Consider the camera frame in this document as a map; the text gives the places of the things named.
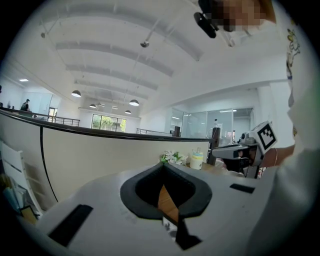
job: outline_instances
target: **recessed light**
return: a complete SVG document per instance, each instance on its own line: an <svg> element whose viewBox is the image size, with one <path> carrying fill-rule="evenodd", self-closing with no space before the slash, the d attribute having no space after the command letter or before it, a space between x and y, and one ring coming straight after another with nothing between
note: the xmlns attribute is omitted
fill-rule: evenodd
<svg viewBox="0 0 320 256"><path fill-rule="evenodd" d="M232 112L232 110L222 110L222 111L220 111L220 113L227 113L227 112Z"/></svg>

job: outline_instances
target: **ceiling beam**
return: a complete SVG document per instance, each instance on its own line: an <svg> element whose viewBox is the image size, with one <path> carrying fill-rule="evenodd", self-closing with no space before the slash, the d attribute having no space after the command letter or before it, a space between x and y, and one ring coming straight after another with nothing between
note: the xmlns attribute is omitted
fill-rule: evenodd
<svg viewBox="0 0 320 256"><path fill-rule="evenodd" d="M136 76L132 75L130 80L130 75L116 71L116 70L110 70L109 68L102 68L97 66L90 66L90 65L66 65L66 70L73 71L73 72L86 72L90 74L97 74L97 75L103 75L103 76L109 76L113 78L118 78L124 81L128 81L134 84L137 84L139 86L151 89L153 91L156 91L158 89L158 85L148 82L146 80L138 79Z"/></svg>
<svg viewBox="0 0 320 256"><path fill-rule="evenodd" d="M91 88L102 89L102 90L117 92L117 93L121 93L121 94L127 94L127 95L135 96L137 98L141 98L144 100L148 99L147 95L140 94L140 93L134 93L133 91L129 91L129 90L127 91L126 89L118 88L118 87L111 86L111 85L95 83L95 82L90 82L87 80L79 80L79 79L76 79L74 81L74 83L76 85L83 85L83 86L87 86L87 87L91 87Z"/></svg>
<svg viewBox="0 0 320 256"><path fill-rule="evenodd" d="M117 106L117 105L128 105L128 106L131 106L129 104L129 101L119 101L118 100L114 100L114 99L110 99L110 98L104 98L104 97L95 97L95 96L92 96L92 95L89 95L89 94L84 94L85 95L85 99L86 100L92 100L92 101L101 101L102 103L111 103L113 104L114 106Z"/></svg>
<svg viewBox="0 0 320 256"><path fill-rule="evenodd" d="M59 42L55 45L55 49L56 50L96 51L96 52L102 52L102 53L121 56L127 59L131 59L133 61L136 61L138 56L138 53L135 51L121 48L116 45L111 46L111 44L102 44L102 43L96 43L96 42L76 42L76 41ZM163 65L158 61L155 61L154 59L152 61L149 61L146 56L140 54L140 57L137 61L169 77L173 76L174 71L171 68Z"/></svg>
<svg viewBox="0 0 320 256"><path fill-rule="evenodd" d="M43 13L42 20L44 23L52 22L57 19L57 11L61 19L73 18L73 17L93 17L93 18L108 18L128 22L134 25L138 25L147 30L151 30L155 24L157 18L147 15L144 12L138 10L129 9L125 6L119 6L113 4L98 4L98 3L78 3L69 6L68 10L65 7L60 7L58 10L53 9ZM163 23L159 23L154 33L160 35L163 38L167 37L167 26ZM188 56L195 61L199 61L202 52L192 45L188 40L179 32L174 31L168 38L176 45L181 51L185 52Z"/></svg>

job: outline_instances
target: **black recessed opening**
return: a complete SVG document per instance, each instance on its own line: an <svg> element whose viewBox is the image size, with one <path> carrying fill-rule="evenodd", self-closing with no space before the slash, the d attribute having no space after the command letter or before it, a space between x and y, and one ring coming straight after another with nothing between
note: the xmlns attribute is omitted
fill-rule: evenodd
<svg viewBox="0 0 320 256"><path fill-rule="evenodd" d="M234 190L239 190L239 191L242 191L242 192L250 193L250 194L252 194L255 191L254 187L244 186L244 185L240 185L240 184L232 184L230 186L230 188L232 188Z"/></svg>
<svg viewBox="0 0 320 256"><path fill-rule="evenodd" d="M158 209L158 201L163 185L179 210L175 242L182 250L197 245L201 240L189 234L184 219L200 216L212 198L212 191L203 180L159 163L123 183L120 198L137 217L162 220L164 214Z"/></svg>
<svg viewBox="0 0 320 256"><path fill-rule="evenodd" d="M91 206L79 204L48 236L66 247L92 210Z"/></svg>

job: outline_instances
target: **railing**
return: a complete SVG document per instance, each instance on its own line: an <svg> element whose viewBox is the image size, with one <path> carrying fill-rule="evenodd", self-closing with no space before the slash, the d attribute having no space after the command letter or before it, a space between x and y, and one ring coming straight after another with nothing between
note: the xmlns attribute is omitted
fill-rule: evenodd
<svg viewBox="0 0 320 256"><path fill-rule="evenodd" d="M66 126L78 127L79 123L80 123L79 119L59 117L59 116L48 115L48 114L33 113L33 112L29 112L29 111L22 111L22 110L11 109L11 108L6 108L6 107L0 107L0 110L15 113L15 114L27 117L27 118L32 118L32 119L41 120L41 121L47 121L50 123L56 123L56 124L61 124L61 125L66 125Z"/></svg>
<svg viewBox="0 0 320 256"><path fill-rule="evenodd" d="M159 134L162 136L172 136L171 133L166 133L166 132L161 132L161 131L156 131L156 130L146 130L146 129L140 129L140 128L136 129L136 133L137 134L152 134L152 135Z"/></svg>

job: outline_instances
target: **white ceiling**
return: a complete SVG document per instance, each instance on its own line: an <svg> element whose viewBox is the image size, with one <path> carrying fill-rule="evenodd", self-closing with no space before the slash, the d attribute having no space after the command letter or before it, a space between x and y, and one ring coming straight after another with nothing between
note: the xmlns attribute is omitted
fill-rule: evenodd
<svg viewBox="0 0 320 256"><path fill-rule="evenodd" d="M52 0L38 13L37 29L84 96L143 105L181 71L230 50L198 27L199 10L196 0ZM250 33L227 36L235 48L278 39L269 22Z"/></svg>

